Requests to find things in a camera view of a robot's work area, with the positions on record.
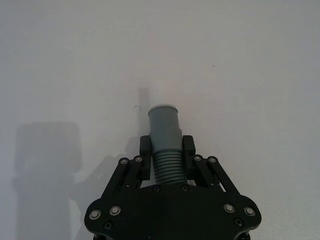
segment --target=threaded section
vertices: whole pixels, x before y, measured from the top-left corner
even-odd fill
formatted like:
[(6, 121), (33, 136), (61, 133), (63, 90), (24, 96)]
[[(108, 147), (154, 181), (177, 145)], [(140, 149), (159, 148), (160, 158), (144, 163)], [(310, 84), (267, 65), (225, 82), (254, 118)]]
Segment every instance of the threaded section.
[(152, 156), (157, 184), (185, 184), (186, 174), (181, 152), (159, 152)]

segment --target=white wall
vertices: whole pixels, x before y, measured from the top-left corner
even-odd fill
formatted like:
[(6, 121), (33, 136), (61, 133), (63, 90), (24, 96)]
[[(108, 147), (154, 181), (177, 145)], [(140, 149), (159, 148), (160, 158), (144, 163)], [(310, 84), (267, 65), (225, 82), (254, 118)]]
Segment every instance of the white wall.
[(148, 108), (169, 103), (259, 206), (251, 239), (319, 239), (319, 12), (318, 0), (2, 0), (0, 238), (92, 239), (87, 206), (138, 153)]

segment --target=gray cylinder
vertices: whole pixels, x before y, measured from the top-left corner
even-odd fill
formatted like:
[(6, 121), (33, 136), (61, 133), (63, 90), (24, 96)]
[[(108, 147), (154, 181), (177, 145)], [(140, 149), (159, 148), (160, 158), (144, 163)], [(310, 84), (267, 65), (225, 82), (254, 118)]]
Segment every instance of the gray cylinder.
[(171, 105), (159, 105), (153, 107), (148, 115), (156, 183), (186, 183), (178, 110)]

